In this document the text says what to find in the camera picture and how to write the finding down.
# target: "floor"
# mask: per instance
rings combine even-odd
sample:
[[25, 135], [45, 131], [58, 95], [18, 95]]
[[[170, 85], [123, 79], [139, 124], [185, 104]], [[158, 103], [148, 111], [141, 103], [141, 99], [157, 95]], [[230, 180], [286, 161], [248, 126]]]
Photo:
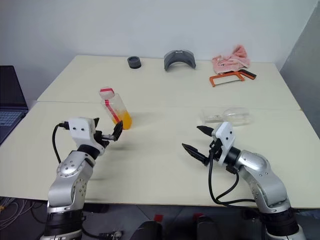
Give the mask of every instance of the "floor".
[[[8, 207], [0, 215], [0, 221], [13, 214], [14, 208]], [[34, 209], [36, 217], [46, 219], [46, 205]], [[244, 220], [242, 212], [225, 207], [201, 207], [179, 205], [132, 205], [111, 204], [106, 213], [85, 212], [84, 228], [98, 235], [111, 231], [124, 231], [122, 240], [129, 240], [134, 231], [145, 221], [162, 215], [163, 235], [167, 240], [191, 239], [194, 216], [204, 214], [214, 219], [225, 240], [260, 240], [261, 223], [257, 219]], [[297, 215], [308, 240], [320, 239], [320, 219]], [[13, 224], [0, 231], [0, 240], [35, 240], [44, 230], [44, 225], [35, 221], [31, 212], [18, 217]], [[83, 236], [83, 240], [92, 238]]]

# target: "laptop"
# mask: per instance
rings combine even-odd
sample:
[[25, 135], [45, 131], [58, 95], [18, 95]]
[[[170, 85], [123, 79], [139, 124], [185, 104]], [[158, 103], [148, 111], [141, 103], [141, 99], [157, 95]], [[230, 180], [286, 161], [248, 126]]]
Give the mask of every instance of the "laptop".
[[0, 66], [0, 145], [27, 112], [14, 66]]

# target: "plastic bottle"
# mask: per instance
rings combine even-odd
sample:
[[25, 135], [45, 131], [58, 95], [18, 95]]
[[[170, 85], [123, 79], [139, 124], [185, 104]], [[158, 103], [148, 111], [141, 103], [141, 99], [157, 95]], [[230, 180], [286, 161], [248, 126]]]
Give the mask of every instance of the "plastic bottle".
[[132, 119], [120, 95], [108, 86], [101, 88], [99, 94], [102, 98], [101, 104], [106, 109], [106, 112], [114, 124], [123, 121], [123, 129], [128, 130], [131, 127]]

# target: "laptop keyboard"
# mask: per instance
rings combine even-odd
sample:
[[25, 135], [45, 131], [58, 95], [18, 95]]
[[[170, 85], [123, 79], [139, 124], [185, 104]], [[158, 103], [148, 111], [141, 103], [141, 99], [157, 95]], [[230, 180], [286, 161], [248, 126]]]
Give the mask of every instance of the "laptop keyboard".
[[0, 127], [11, 127], [20, 115], [20, 111], [0, 111]]

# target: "plastic lid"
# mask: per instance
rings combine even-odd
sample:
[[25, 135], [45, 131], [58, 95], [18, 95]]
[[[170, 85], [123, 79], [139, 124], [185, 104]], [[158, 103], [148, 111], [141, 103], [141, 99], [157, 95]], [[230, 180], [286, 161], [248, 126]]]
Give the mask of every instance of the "plastic lid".
[[109, 86], [102, 87], [99, 94], [103, 100], [108, 100], [115, 96], [114, 90]]

